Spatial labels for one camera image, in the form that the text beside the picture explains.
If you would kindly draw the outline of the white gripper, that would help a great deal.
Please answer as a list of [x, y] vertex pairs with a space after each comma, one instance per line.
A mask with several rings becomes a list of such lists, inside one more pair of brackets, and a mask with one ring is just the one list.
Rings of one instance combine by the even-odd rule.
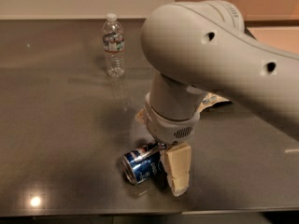
[[161, 161], [166, 171], [168, 185], [172, 194], [178, 197], [189, 187], [192, 149], [185, 141], [193, 135], [200, 115], [195, 112], [187, 120], [165, 118], [150, 105], [149, 94], [146, 95], [144, 108], [135, 114], [136, 122], [146, 124], [148, 132], [160, 143], [180, 143], [161, 152]]

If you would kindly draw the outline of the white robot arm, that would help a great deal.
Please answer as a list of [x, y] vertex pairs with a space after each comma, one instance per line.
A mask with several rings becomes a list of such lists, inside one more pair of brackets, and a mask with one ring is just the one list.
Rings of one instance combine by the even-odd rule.
[[246, 35], [233, 4], [209, 0], [158, 7], [143, 24], [141, 47], [155, 74], [139, 115], [151, 136], [166, 146], [162, 164], [175, 196], [189, 186], [187, 141], [209, 92], [298, 136], [299, 56]]

